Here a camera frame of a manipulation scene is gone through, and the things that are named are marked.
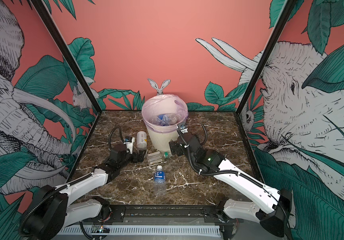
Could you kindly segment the white label tall bottle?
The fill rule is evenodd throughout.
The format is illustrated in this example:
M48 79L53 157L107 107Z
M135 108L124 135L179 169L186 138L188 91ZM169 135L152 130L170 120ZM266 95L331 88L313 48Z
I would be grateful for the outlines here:
M145 151L147 149L147 133L145 131L139 131L136 140L137 149L139 151Z

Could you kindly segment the clear bottle green cap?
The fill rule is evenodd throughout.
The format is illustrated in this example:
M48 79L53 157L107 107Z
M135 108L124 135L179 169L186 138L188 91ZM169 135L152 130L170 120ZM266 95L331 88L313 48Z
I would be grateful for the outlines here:
M167 159L169 159L171 156L172 154L170 152L160 152L160 151L146 154L146 158L149 165L162 163L166 161Z

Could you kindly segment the blue Pocari label bottle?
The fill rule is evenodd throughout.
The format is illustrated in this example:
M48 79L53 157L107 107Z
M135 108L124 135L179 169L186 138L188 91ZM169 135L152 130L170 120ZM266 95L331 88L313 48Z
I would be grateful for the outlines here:
M163 114L163 115L158 115L158 116L153 116L151 119L151 123L153 125L157 125L157 126L169 126L170 125L170 119L167 115Z

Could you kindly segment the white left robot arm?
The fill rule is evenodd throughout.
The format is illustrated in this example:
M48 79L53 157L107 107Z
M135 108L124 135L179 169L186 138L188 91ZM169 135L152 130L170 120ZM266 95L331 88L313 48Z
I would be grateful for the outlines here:
M110 183L127 164L142 163L146 153L146 150L131 151L126 144L117 144L106 160L95 166L93 172L63 185L40 188L21 219L19 235L50 240L61 229L76 222L93 218L101 223L110 220L112 209L110 202L104 198L94 197L78 204L75 201Z

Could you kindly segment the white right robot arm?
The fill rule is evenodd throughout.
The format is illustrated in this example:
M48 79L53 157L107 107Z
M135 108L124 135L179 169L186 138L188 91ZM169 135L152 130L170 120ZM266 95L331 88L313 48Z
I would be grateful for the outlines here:
M200 176L215 177L250 199L248 203L226 200L222 211L228 218L256 222L272 235L293 238L289 225L293 194L289 190L278 190L258 181L224 155L205 149L195 135L178 134L176 141L169 142L173 155L185 156Z

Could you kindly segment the white ribbed trash bin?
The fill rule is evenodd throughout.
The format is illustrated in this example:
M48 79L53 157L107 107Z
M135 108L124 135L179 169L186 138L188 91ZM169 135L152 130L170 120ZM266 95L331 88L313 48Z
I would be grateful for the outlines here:
M170 141L176 141L179 137L177 133L178 125L158 126L146 123L147 131L153 147L162 152L170 152Z

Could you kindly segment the purple plastic bin liner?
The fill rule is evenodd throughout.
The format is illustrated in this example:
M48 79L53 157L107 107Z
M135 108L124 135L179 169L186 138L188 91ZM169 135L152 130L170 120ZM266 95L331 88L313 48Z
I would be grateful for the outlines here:
M152 124L152 117L162 114L175 114L178 116L178 123L185 122L188 117L187 105L178 96L167 94L150 98L142 106L142 117L145 124Z

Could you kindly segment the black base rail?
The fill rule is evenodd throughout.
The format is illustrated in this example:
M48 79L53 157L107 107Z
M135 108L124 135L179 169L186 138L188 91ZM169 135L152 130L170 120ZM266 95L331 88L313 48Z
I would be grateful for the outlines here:
M109 223L122 223L124 218L199 218L205 223L238 223L214 205L111 205Z

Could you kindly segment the black enclosure frame post left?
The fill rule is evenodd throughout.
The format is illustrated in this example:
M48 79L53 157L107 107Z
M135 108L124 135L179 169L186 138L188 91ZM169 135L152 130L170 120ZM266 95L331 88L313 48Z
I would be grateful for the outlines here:
M79 68L74 56L72 55L68 45L66 44L63 36L61 35L58 27L54 23L49 11L46 8L46 5L43 1L30 1L42 22L46 26L48 32L56 43L57 47L61 51L63 57L65 58L68 66L71 69L71 72L75 75L78 82L81 84L83 90L85 91L88 99L91 101L93 107L96 109L98 115L102 113L102 109L96 98L94 97L89 85L87 84L84 75Z

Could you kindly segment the black enclosure frame post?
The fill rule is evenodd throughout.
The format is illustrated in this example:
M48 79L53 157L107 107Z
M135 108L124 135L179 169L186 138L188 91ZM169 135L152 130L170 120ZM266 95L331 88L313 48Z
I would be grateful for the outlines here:
M248 97L250 96L250 94L252 93L252 90L255 86L255 84L257 83L257 81L260 79L260 76L262 74L262 71L267 63L267 61L269 60L269 57L271 56L272 51L274 50L274 47L279 39L279 37L281 36L281 33L293 11L293 9L296 6L297 1L296 0L289 0L286 1L282 11L280 12L280 16L275 24L275 27L272 31L272 34L269 38L269 41L266 44L266 47L264 49L264 51L262 52L260 61L258 62L258 65L256 67L256 69L253 72L252 78L247 86L247 89L244 93L244 96L241 100L241 103L239 104L239 107L236 110L236 115L240 116L241 112L244 108L244 106L246 105L246 102L248 100Z
M63 36L61 35L58 27L54 23L49 11L46 8L46 5L43 1L30 1L42 22L46 26L48 32L56 43L57 47L61 51L63 57L65 58L68 66L71 69L71 72L75 75L78 82L81 84L83 90L85 91L88 99L91 101L93 107L96 109L98 115L102 113L102 109L96 98L94 97L89 85L87 84L84 75L79 68L74 56L72 55L68 45L66 44Z

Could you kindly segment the black enclosure frame post right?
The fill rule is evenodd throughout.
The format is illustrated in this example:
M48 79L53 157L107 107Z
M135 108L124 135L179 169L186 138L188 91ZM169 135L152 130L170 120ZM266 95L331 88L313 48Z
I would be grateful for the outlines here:
M252 78L247 86L247 89L244 93L244 96L241 100L241 103L239 104L239 107L236 110L236 115L240 116L241 112L244 108L244 106L246 105L246 102L248 100L248 97L250 96L250 94L252 93L252 90L255 86L255 84L257 83L257 81L260 79L260 76L262 74L262 71L267 63L267 61L269 60L269 57L271 56L272 51L274 50L274 47L279 39L279 37L281 36L281 33L293 11L293 9L296 6L297 1L296 0L289 0L286 1L282 11L280 12L280 16L275 24L275 27L272 31L272 34L269 38L269 41L266 44L266 47L264 49L264 51L262 52L260 61L258 62L258 65L256 67L256 69L253 72Z

